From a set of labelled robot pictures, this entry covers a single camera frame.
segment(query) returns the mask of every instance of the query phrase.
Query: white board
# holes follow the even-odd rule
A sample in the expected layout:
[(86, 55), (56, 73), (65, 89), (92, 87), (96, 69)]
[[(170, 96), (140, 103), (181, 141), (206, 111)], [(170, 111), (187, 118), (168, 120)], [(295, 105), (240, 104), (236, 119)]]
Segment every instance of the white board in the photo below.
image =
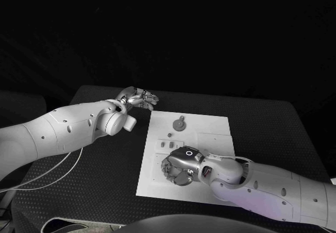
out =
[[(180, 116), (184, 117), (186, 128), (177, 132), (173, 129), (173, 121)], [(229, 201), (216, 199), (210, 187), (203, 183), (191, 182), (187, 186), (177, 186), (165, 180), (161, 161), (170, 151), (183, 145), (199, 149), (204, 155), (212, 152), (235, 156), (227, 118), (151, 111), (137, 196), (236, 206)]]

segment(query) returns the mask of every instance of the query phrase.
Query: round object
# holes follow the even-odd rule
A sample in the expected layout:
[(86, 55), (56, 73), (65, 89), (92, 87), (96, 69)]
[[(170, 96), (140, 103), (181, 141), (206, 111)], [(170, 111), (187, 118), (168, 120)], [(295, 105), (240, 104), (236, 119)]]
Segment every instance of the round object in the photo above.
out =
[(186, 123), (184, 123), (184, 121), (176, 120), (176, 121), (173, 122), (173, 129), (174, 129), (176, 131), (183, 131), (184, 128), (186, 128)]

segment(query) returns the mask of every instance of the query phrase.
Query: black background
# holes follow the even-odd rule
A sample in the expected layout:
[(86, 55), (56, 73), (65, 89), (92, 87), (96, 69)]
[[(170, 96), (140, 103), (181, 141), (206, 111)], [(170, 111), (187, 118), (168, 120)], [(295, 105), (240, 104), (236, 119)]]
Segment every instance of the black background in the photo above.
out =
[(333, 177), (334, 6), (318, 1), (3, 7), (0, 89), (40, 94), (47, 111), (69, 104), (83, 84), (285, 100)]

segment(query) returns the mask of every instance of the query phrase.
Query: black fabric surface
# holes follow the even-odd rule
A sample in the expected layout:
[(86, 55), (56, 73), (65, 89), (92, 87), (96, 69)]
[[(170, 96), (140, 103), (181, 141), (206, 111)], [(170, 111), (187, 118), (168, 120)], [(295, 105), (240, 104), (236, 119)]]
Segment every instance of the black fabric surface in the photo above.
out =
[[(122, 88), (82, 86), (70, 105), (114, 99)], [(154, 110), (229, 119), (235, 155), (256, 163), (281, 167), (321, 182), (327, 172), (307, 136), (295, 110), (288, 102), (223, 96), (153, 91), (160, 101)], [(323, 232), (308, 224), (278, 222), (238, 207), (137, 197), (150, 111), (132, 108), (137, 119), (132, 132), (121, 130), (83, 148), (82, 158), (67, 176), (49, 187), (17, 191), (11, 211), (18, 233), (39, 232), (52, 217), (129, 224), (153, 216), (202, 214), (226, 217), (269, 228), (277, 232)], [(72, 167), (79, 150), (39, 181), (34, 188), (54, 181)], [(33, 163), (24, 180), (47, 171), (65, 155)]]

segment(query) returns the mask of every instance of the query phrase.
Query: robotic hand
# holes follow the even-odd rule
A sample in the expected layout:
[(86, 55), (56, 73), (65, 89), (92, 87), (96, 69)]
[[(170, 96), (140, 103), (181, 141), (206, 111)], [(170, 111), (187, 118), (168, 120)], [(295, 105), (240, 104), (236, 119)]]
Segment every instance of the robotic hand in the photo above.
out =
[(155, 95), (131, 86), (115, 100), (60, 107), (30, 122), (1, 128), (0, 180), (34, 160), (80, 149), (121, 128), (131, 131), (137, 120), (127, 112), (132, 106), (153, 110), (157, 101)]
[(240, 157), (209, 153), (184, 146), (161, 162), (173, 184), (202, 182), (215, 197), (278, 221), (314, 224), (336, 231), (336, 186), (313, 181)]

